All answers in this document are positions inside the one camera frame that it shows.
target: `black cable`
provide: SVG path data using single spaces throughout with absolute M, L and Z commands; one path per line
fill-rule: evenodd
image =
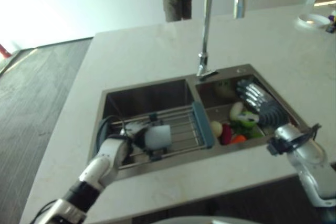
M 48 211 L 52 206 L 50 206 L 51 204 L 55 203 L 56 200 L 52 200 L 48 203 L 46 203 L 40 210 L 39 212 L 37 212 L 36 216 L 34 217 L 34 219 L 29 223 L 29 224 L 34 224 L 35 221 L 37 220 L 38 217 L 40 217 L 40 215 L 44 214 L 46 211 Z
M 104 125 L 106 123 L 108 123 L 111 118 L 117 118 L 119 121 L 121 121 L 121 127 L 124 129 L 124 132 L 126 133 L 125 121 L 121 117 L 119 117 L 117 115 L 107 116 L 106 118 L 104 118 L 103 120 L 100 121 L 100 126 L 98 128 L 98 132 L 97 132 L 97 136 L 96 136 L 96 150 L 97 150 L 97 152 L 98 152 L 99 147 L 100 147 L 98 145 L 99 145 L 99 139 L 100 139 L 101 131 L 102 131 Z

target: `dish rack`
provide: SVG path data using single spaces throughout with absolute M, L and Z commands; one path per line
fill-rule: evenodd
M 169 125 L 172 145 L 156 151 L 144 151 L 133 146 L 132 153 L 119 167 L 120 170 L 157 162 L 175 155 L 211 148 L 214 144 L 204 108 L 197 102 L 188 106 L 143 114 L 124 120 L 125 124 L 131 122 L 150 122 L 153 126 Z M 111 126 L 119 132 L 122 128 L 122 122 L 113 122 Z

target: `small object on counter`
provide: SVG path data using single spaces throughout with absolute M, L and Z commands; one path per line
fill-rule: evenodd
M 217 121 L 212 121 L 210 126 L 211 126 L 211 129 L 214 132 L 215 136 L 217 138 L 220 137 L 222 132 L 223 132 L 222 124 L 217 122 Z
M 336 30 L 336 24 L 335 23 L 333 25 L 327 26 L 327 28 L 326 28 L 326 31 L 331 33 L 331 34 L 333 34 L 335 32 L 335 30 Z
M 230 143 L 231 138 L 232 138 L 231 128 L 228 124 L 224 123 L 223 124 L 222 139 L 221 139 L 220 143 L 222 145 L 227 145 L 227 144 Z
M 334 15 L 329 15 L 328 19 L 330 19 L 331 22 L 336 22 L 336 16 Z
M 298 23 L 308 28 L 323 28 L 330 24 L 330 20 L 318 14 L 301 14 Z
M 172 136 L 169 125 L 150 127 L 145 132 L 145 145 L 149 150 L 160 150 L 172 145 Z
M 246 137 L 244 135 L 237 135 L 231 140 L 230 144 L 238 144 L 238 143 L 243 143 L 245 141 L 246 141 Z
M 230 110 L 230 115 L 229 115 L 230 120 L 237 121 L 237 117 L 239 114 L 242 113 L 243 108 L 244 108 L 244 105 L 242 102 L 236 102 L 235 104 L 233 104 Z

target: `gray floor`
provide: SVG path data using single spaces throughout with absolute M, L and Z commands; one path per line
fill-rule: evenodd
M 85 39 L 23 51 L 0 77 L 0 223 L 19 222 L 90 43 Z

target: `white countertop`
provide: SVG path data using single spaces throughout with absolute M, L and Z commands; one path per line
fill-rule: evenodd
M 295 28 L 307 9 L 288 6 L 212 19 L 209 68 L 252 64 L 308 123 L 336 161 L 336 34 Z M 329 7 L 313 12 L 325 15 Z M 21 223 L 64 195 L 86 166 L 101 91 L 196 73 L 201 20 L 97 34 L 77 74 L 36 175 Z M 265 146 L 120 180 L 89 211 L 86 223 L 120 220 L 191 200 L 259 185 L 294 173 Z

